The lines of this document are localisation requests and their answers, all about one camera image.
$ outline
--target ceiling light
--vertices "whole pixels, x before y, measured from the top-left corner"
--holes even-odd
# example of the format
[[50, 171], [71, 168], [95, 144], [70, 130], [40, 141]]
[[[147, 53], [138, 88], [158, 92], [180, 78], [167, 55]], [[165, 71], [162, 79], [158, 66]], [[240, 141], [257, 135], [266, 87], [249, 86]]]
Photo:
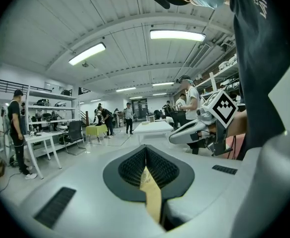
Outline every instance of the ceiling light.
[[159, 84], [153, 84], [153, 86], [158, 86], [158, 85], [173, 85], [174, 82], [168, 82], [168, 83], [159, 83]]
[[205, 34], [179, 30], [151, 30], [150, 39], [185, 39], [203, 42], [205, 39]]
[[119, 90], [116, 90], [116, 91], [117, 91], [117, 92], [121, 92], [121, 91], [133, 90], [133, 89], [136, 89], [136, 87], [130, 87], [130, 88], [125, 88], [125, 89], [119, 89]]
[[106, 49], [106, 47], [104, 46], [103, 43], [99, 43], [95, 46], [90, 47], [89, 49], [87, 49], [86, 51], [83, 51], [82, 53], [80, 53], [79, 55], [75, 56], [74, 58], [72, 58], [69, 61], [69, 64], [71, 65], [76, 65], [78, 62], [81, 62], [85, 59], [87, 59], [88, 57], [95, 55], [98, 52], [104, 51]]

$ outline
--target white sneaker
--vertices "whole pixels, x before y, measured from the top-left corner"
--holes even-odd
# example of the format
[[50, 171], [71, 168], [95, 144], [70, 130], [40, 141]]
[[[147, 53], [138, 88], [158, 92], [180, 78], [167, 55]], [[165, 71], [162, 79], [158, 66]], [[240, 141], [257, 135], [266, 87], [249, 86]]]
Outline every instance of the white sneaker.
[[29, 179], [34, 179], [36, 177], [37, 177], [37, 174], [28, 174], [28, 175], [25, 176], [25, 179], [29, 180]]

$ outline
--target white table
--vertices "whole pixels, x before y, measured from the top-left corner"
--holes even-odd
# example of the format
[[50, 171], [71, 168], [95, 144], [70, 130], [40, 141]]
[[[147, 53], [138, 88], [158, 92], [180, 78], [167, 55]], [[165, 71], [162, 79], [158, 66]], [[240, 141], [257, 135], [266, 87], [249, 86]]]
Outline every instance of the white table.
[[38, 164], [37, 164], [37, 161], [36, 161], [36, 157], [35, 157], [34, 152], [32, 150], [31, 144], [43, 141], [44, 145], [45, 145], [46, 152], [47, 152], [48, 159], [50, 160], [51, 158], [50, 158], [50, 155], [49, 155], [49, 152], [48, 152], [48, 148], [47, 148], [47, 144], [46, 144], [46, 140], [50, 140], [51, 148], [53, 150], [53, 153], [54, 153], [54, 156], [56, 158], [57, 164], [58, 164], [59, 168], [61, 169], [62, 167], [60, 165], [60, 161], [59, 161], [59, 158], [57, 156], [57, 152], [56, 152], [56, 149], [55, 149], [54, 141], [52, 139], [52, 136], [56, 135], [56, 134], [58, 134], [58, 133], [41, 132], [41, 136], [31, 137], [29, 135], [24, 135], [24, 138], [25, 138], [25, 140], [27, 142], [27, 145], [28, 145], [31, 161], [32, 161], [33, 165], [35, 166], [35, 168], [37, 170], [37, 173], [38, 173], [38, 175], [40, 176], [41, 179], [43, 179], [44, 177], [43, 177], [43, 175], [42, 175], [42, 173], [41, 173], [41, 171], [40, 171], [40, 169], [38, 167]]
[[144, 135], [161, 135], [164, 134], [169, 141], [170, 132], [173, 130], [166, 122], [150, 122], [149, 124], [143, 125], [140, 124], [133, 131], [133, 133], [138, 134], [139, 144], [141, 143], [140, 137]]

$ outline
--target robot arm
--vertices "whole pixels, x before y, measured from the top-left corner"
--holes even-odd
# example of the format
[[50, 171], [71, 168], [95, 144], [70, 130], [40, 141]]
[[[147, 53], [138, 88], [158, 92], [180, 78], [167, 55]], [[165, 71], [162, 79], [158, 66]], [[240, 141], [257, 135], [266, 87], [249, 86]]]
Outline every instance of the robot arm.
[[[226, 150], [227, 128], [237, 112], [235, 102], [223, 90], [214, 92], [197, 110], [198, 119], [177, 129], [169, 137], [172, 144], [193, 143], [204, 139], [214, 155], [223, 154]], [[217, 133], [209, 133], [208, 126], [215, 124]]]

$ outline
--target yellow table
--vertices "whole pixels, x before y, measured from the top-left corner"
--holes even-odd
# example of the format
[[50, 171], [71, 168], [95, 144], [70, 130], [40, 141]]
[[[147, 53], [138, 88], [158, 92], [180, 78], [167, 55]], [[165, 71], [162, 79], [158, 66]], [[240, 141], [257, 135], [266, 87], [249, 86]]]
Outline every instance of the yellow table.
[[96, 136], [97, 140], [100, 142], [100, 138], [99, 135], [100, 133], [105, 133], [107, 132], [107, 127], [105, 124], [101, 125], [101, 126], [87, 126], [86, 127], [86, 135], [90, 135], [90, 141], [91, 141], [91, 135]]

